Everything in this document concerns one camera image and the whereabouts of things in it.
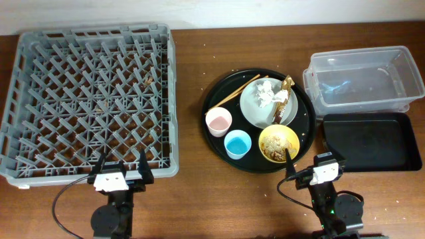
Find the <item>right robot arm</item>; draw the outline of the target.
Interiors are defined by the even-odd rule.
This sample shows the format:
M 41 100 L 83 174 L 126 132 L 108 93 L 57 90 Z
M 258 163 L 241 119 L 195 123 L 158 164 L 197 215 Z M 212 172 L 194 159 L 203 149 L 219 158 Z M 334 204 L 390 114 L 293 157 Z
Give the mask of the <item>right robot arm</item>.
M 340 154 L 322 153 L 313 158 L 313 165 L 296 171 L 288 150 L 286 156 L 286 177 L 277 185 L 277 191 L 285 199 L 312 210 L 321 223 L 321 230 L 312 233 L 312 238 L 384 238 L 382 234 L 362 235 L 364 198 L 352 191 L 336 191 L 334 182 L 343 174 L 346 160 Z M 296 189 L 307 189 L 311 196 L 308 206 L 284 194 L 283 183 L 295 181 Z

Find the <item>white tissue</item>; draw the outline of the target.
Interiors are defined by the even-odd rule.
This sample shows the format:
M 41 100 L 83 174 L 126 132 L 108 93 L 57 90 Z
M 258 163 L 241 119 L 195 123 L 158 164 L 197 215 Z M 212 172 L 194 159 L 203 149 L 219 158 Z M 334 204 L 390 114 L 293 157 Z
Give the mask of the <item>white tissue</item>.
M 281 102 L 284 103 L 290 97 L 290 92 L 288 90 L 280 90 L 277 93 L 273 91 L 273 84 L 271 81 L 266 80 L 262 84 L 257 85 L 257 93 L 256 93 L 260 107 L 264 108 L 265 106 L 275 103 Z

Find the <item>blue cup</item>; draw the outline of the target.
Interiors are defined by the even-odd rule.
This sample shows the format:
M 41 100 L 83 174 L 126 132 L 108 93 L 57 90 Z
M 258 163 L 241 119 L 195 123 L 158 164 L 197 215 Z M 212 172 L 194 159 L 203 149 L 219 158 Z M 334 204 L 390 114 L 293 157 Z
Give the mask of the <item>blue cup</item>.
M 243 158 L 251 149 L 251 137 L 242 130 L 232 130 L 224 138 L 224 148 L 227 155 L 234 160 Z

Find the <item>pink cup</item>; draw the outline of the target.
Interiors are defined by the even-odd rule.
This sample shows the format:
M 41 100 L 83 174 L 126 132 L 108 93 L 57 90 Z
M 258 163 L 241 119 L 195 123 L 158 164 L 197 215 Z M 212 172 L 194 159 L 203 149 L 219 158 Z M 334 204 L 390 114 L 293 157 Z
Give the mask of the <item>pink cup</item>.
M 216 107 L 207 112 L 205 121 L 212 136 L 222 137 L 232 124 L 232 115 L 227 109 Z

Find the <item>grey round plate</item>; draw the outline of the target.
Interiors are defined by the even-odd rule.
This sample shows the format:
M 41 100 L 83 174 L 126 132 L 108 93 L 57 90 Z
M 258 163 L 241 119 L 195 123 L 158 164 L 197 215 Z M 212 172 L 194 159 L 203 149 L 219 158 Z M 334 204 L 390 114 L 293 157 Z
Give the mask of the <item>grey round plate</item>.
M 273 84 L 273 91 L 277 93 L 282 84 L 281 80 L 275 78 L 260 78 L 249 83 L 247 87 L 242 91 L 240 96 L 240 109 L 242 115 L 246 120 L 251 123 L 253 126 L 264 129 L 272 124 L 273 115 L 276 109 L 276 103 L 271 103 L 264 108 L 261 108 L 259 105 L 259 100 L 256 95 L 257 85 L 262 84 L 264 81 L 269 80 Z M 283 114 L 283 118 L 280 122 L 282 125 L 289 125 L 295 118 L 298 111 L 298 99 L 294 92 L 294 89 L 291 89 L 291 96 L 286 110 Z

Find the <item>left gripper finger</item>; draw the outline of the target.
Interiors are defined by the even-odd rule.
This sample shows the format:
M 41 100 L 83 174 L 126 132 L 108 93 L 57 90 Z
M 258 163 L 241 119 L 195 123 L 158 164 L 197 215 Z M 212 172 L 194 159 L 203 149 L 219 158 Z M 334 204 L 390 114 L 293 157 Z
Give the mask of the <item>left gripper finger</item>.
M 140 151 L 138 172 L 141 175 L 143 184 L 149 185 L 154 183 L 154 176 L 151 172 L 145 151 L 143 149 Z
M 106 154 L 101 154 L 99 160 L 91 170 L 91 172 L 88 174 L 88 181 L 95 181 L 96 175 L 101 173 L 102 167 L 104 166 L 106 160 Z

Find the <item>yellow bowl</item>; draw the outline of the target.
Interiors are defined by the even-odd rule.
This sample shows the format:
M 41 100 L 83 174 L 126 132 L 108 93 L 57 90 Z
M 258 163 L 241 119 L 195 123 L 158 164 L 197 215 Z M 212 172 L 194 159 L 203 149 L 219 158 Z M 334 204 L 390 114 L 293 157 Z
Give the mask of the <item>yellow bowl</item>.
M 284 125 L 270 125 L 263 129 L 258 138 L 258 146 L 265 159 L 273 163 L 285 163 L 286 150 L 291 159 L 295 159 L 300 151 L 298 136 Z

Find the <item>brown snack wrapper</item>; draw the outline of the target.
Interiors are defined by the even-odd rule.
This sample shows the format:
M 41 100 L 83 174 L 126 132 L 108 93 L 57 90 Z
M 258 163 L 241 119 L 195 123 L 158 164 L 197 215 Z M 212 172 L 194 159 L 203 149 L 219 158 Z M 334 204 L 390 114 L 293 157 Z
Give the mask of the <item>brown snack wrapper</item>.
M 286 110 L 286 106 L 289 103 L 291 96 L 291 88 L 294 85 L 294 81 L 290 75 L 287 75 L 282 81 L 281 90 L 276 94 L 279 97 L 279 101 L 276 104 L 276 109 L 273 115 L 273 124 L 280 124 L 283 114 Z

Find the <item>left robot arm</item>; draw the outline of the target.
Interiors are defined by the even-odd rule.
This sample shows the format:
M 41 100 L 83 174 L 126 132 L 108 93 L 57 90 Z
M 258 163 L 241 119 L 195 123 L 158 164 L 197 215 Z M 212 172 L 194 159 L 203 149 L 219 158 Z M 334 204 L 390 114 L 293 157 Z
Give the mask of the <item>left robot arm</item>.
M 107 162 L 103 154 L 88 175 L 87 183 L 108 197 L 108 203 L 97 208 L 91 217 L 94 238 L 130 238 L 132 235 L 133 195 L 144 192 L 146 185 L 154 183 L 144 151 L 139 154 L 139 177 L 127 180 L 126 173 L 123 162 Z

